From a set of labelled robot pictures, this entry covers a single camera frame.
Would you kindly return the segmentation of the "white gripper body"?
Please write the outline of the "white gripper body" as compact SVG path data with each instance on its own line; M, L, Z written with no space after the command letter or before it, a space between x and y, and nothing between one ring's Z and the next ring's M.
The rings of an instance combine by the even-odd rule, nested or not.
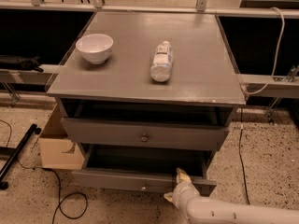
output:
M202 199L197 188L189 182L183 181L176 185L173 190L172 203L183 213L190 213L195 203Z

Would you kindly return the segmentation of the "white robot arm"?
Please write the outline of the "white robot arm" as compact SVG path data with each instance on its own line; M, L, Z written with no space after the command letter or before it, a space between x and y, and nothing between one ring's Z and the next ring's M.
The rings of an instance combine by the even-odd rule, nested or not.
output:
M176 185L164 197L188 224L299 224L299 211L228 203L204 197L187 173L177 168Z

